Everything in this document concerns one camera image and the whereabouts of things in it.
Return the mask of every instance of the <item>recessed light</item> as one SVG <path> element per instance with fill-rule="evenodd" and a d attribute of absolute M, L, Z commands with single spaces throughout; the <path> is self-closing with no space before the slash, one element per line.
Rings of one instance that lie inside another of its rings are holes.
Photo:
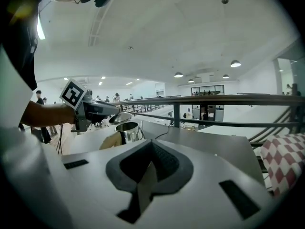
<path fill-rule="evenodd" d="M 231 67 L 239 67 L 239 66 L 241 66 L 242 64 L 238 61 L 238 60 L 233 60 L 232 62 L 231 62 Z"/>
<path fill-rule="evenodd" d="M 40 23 L 40 17 L 38 16 L 38 20 L 37 20 L 37 34 L 40 40 L 44 40 L 46 39 L 46 37 L 44 36 L 42 27 L 41 27 L 41 23 Z"/>
<path fill-rule="evenodd" d="M 183 74 L 181 72 L 177 72 L 174 77 L 180 78 L 180 77 L 183 77 Z"/>

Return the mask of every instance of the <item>stainless steel cup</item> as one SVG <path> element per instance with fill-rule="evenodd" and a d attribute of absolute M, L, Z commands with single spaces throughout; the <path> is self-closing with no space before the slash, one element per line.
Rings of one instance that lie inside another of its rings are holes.
<path fill-rule="evenodd" d="M 121 134 L 122 144 L 132 143 L 145 138 L 142 129 L 136 122 L 120 124 L 115 128 L 115 130 Z"/>

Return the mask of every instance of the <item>black slot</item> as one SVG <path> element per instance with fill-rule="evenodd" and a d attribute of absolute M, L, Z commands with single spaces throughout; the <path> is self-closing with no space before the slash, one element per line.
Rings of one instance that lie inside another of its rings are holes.
<path fill-rule="evenodd" d="M 89 162 L 85 159 L 82 159 L 82 160 L 78 160 L 78 161 L 74 161 L 74 162 L 71 162 L 71 163 L 66 163 L 66 164 L 63 164 L 66 169 L 72 169 L 72 168 L 75 168 L 75 167 L 78 167 L 78 166 L 83 166 L 85 164 L 88 164 Z"/>
<path fill-rule="evenodd" d="M 247 219 L 260 208 L 231 180 L 220 182 L 219 185 L 229 197 L 243 219 Z"/>

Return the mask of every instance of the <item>black shirt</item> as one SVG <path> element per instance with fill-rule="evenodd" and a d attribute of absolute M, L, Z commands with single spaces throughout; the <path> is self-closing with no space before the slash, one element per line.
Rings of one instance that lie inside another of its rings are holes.
<path fill-rule="evenodd" d="M 43 102 L 43 99 L 42 99 L 42 98 L 39 98 L 39 99 L 36 101 L 36 103 L 44 105 L 44 102 Z"/>
<path fill-rule="evenodd" d="M 37 88 L 34 74 L 34 53 L 37 48 L 36 28 L 40 0 L 3 0 L 1 19 L 4 28 L 1 43 L 11 63 L 32 89 Z M 22 13 L 16 13 L 27 7 Z"/>

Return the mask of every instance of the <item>red and white checkered cloth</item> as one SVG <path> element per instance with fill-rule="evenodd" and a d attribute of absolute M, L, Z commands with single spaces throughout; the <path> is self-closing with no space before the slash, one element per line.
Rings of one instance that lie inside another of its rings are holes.
<path fill-rule="evenodd" d="M 305 134 L 270 136 L 261 147 L 274 195 L 287 191 L 305 165 Z"/>

